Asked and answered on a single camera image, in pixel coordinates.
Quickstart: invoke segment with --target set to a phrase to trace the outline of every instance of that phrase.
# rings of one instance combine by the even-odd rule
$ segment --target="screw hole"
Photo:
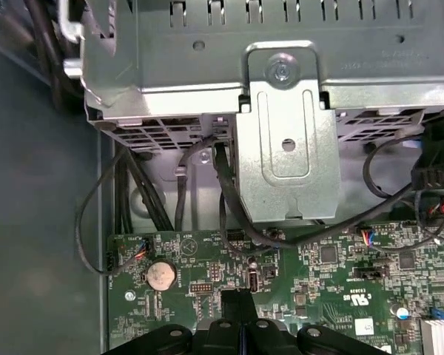
[[[292,152],[296,148],[296,143],[292,139],[287,138],[281,143],[281,146],[285,152]]]
[[[193,50],[204,50],[204,48],[206,48],[206,44],[204,43],[204,41],[195,41],[192,44],[192,48]]]

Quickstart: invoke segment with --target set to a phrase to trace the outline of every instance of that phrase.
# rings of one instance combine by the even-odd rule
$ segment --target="blue connector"
[[[444,311],[441,311],[440,309],[432,308],[431,315],[436,320],[444,320]]]

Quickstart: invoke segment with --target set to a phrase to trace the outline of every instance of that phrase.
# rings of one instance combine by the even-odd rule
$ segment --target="black cable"
[[[153,201],[151,197],[149,196],[149,192],[146,188],[146,186],[143,185],[143,181],[141,181],[140,176],[138,172],[135,170],[135,167],[130,164],[128,166],[128,169],[130,171],[130,174],[133,177],[133,180],[135,181],[136,188],[138,189],[138,192],[140,192],[141,199],[143,200],[143,204],[146,206],[149,217],[155,224],[157,231],[165,231],[166,228],[163,224],[163,221],[160,218],[160,215],[156,211],[155,205],[153,205]]]
[[[117,162],[124,156],[125,151],[122,149],[120,152],[117,153],[116,156],[113,157],[113,159],[110,161],[110,165],[102,172],[102,175],[100,178],[95,182],[94,186],[91,188],[89,193],[86,195],[84,200],[82,201],[82,204],[79,206],[77,212],[75,213],[75,219],[74,219],[74,239],[75,243],[77,244],[77,250],[79,257],[82,260],[82,263],[86,266],[89,271],[91,271],[94,274],[97,274],[99,276],[114,276],[117,274],[120,274],[123,270],[128,268],[130,265],[133,264],[135,261],[135,257],[138,255],[135,254],[131,258],[129,258],[127,261],[125,261],[122,265],[114,267],[110,271],[102,271],[97,269],[95,266],[93,266],[90,261],[87,259],[87,255],[84,250],[84,245],[82,243],[82,233],[81,233],[81,224],[82,224],[82,217],[84,215],[84,211],[87,208],[87,205],[89,204],[90,200],[92,199],[93,195],[97,191],[98,187],[104,182],[106,179],[110,178],[112,176],[112,171],[114,166],[117,164]]]
[[[82,98],[83,93],[79,92],[72,81],[64,72],[63,62],[64,56],[59,45],[59,40],[56,37],[54,26],[51,21],[51,16],[42,0],[24,0],[28,9],[33,26],[35,27],[35,34],[39,36],[38,45],[42,45],[46,52],[49,64],[53,68],[53,74],[57,77],[63,88],[76,97]]]
[[[161,202],[160,196],[156,192],[156,189],[153,186],[152,181],[149,179],[146,172],[141,168],[141,165],[137,163],[134,154],[129,149],[127,149],[127,164],[129,168],[133,170],[133,174],[138,176],[138,179],[143,183],[144,188],[147,190],[149,197],[151,198],[152,205],[147,206],[147,208],[150,209],[153,208],[152,206],[154,206],[154,210],[158,215],[160,221],[162,222],[164,231],[174,231],[174,228],[172,227],[171,224],[171,220],[168,217],[166,209],[164,209],[164,205]]]
[[[393,146],[395,144],[404,142],[404,141],[410,141],[412,139],[418,139],[420,138],[421,135],[410,135],[407,137],[403,137],[403,138],[398,138],[398,139],[392,139],[390,141],[387,141],[383,144],[380,144],[377,148],[375,148],[365,159],[365,163],[363,163],[363,169],[362,169],[362,175],[363,175],[363,179],[365,181],[365,184],[367,185],[367,187],[369,188],[370,192],[375,195],[378,196],[379,198],[389,198],[391,197],[390,194],[387,194],[386,192],[380,190],[378,188],[378,186],[375,184],[375,182],[373,181],[373,179],[371,178],[371,173],[370,173],[370,165],[371,165],[371,161],[373,160],[373,158],[375,157],[375,155],[377,155],[377,153],[380,150],[383,150],[385,148],[388,148],[389,146]],[[412,207],[413,205],[411,203],[409,203],[409,201],[402,201],[404,202],[404,204]]]
[[[425,229],[421,223],[421,219],[420,219],[420,199],[421,199],[421,192],[417,192],[414,198],[414,214],[416,215],[416,219],[417,219],[417,224],[418,224],[418,230],[422,230],[422,231],[427,231],[427,229]],[[413,251],[416,249],[421,248],[422,246],[426,246],[429,243],[434,241],[434,238],[438,238],[440,240],[444,240],[444,237],[440,237],[438,234],[444,229],[444,221],[440,224],[440,226],[434,231],[434,232],[430,232],[427,231],[427,233],[430,234],[429,237],[421,240],[420,242],[417,242],[415,244],[412,244],[410,246],[401,246],[399,248],[394,248],[394,247],[387,247],[384,248],[382,246],[371,246],[372,249],[376,250],[376,251],[380,251],[382,253],[403,253],[405,251]]]
[[[115,174],[113,178],[113,232],[120,234],[122,231],[121,224],[121,175],[119,171],[121,169],[121,160],[115,165]]]
[[[274,246],[275,248],[297,248],[298,246],[319,242],[324,238],[342,233],[345,229],[354,227],[358,223],[376,217],[379,213],[390,209],[396,202],[411,191],[411,184],[408,184],[396,194],[385,199],[382,203],[379,203],[375,207],[351,217],[348,220],[344,220],[341,223],[323,229],[322,231],[301,235],[293,240],[273,240],[257,231],[250,222],[249,218],[246,216],[240,197],[238,196],[237,189],[232,182],[232,173],[229,168],[229,163],[227,161],[225,147],[223,144],[216,144],[215,151],[215,168],[217,169],[218,179],[221,183],[223,196],[230,211],[233,213],[235,219],[238,221],[248,237],[257,243]]]
[[[193,144],[188,150],[185,151],[182,158],[179,160],[178,166],[187,168],[189,159],[202,149],[206,149],[213,145],[217,141],[216,137],[207,137],[202,141]],[[187,175],[178,176],[178,202],[176,203],[175,210],[175,230],[182,231],[183,217],[184,217],[184,204],[186,203],[186,189],[187,189]]]
[[[222,243],[235,255],[240,255],[244,257],[254,257],[258,255],[265,254],[268,251],[274,251],[274,248],[264,248],[253,251],[242,251],[238,248],[235,248],[230,242],[227,236],[226,224],[227,224],[227,213],[225,210],[225,199],[223,198],[223,194],[221,194],[221,198],[219,199],[219,222],[220,222],[220,233]]]
[[[120,161],[120,203],[121,203],[121,219],[125,234],[133,233],[132,214],[130,213],[130,185],[128,180],[128,170],[125,160]]]

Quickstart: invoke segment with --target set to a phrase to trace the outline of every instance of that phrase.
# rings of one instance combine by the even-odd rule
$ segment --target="green circuit board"
[[[421,240],[409,222],[370,225],[374,244],[404,246]],[[277,231],[287,240],[320,227]],[[253,246],[233,231],[232,243]],[[149,243],[150,251],[109,279],[109,339],[114,348],[167,323],[195,329],[221,316],[221,290],[252,288],[259,317],[280,320],[296,334],[317,323],[390,354],[422,354],[420,319],[444,311],[444,243],[404,254],[381,254],[354,231],[298,249],[277,250],[249,265],[230,254],[216,231],[115,235],[108,240],[108,263],[122,263]],[[167,291],[154,291],[147,271],[155,261],[175,268]],[[399,319],[398,308],[408,310]]]

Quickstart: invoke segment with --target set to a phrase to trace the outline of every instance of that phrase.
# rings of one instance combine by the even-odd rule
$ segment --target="metal tab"
[[[237,115],[236,139],[238,185],[249,215],[254,222],[334,217],[337,132],[334,111],[321,109],[312,77],[315,53],[253,50],[248,62],[251,111]],[[265,81],[253,81],[260,71]]]

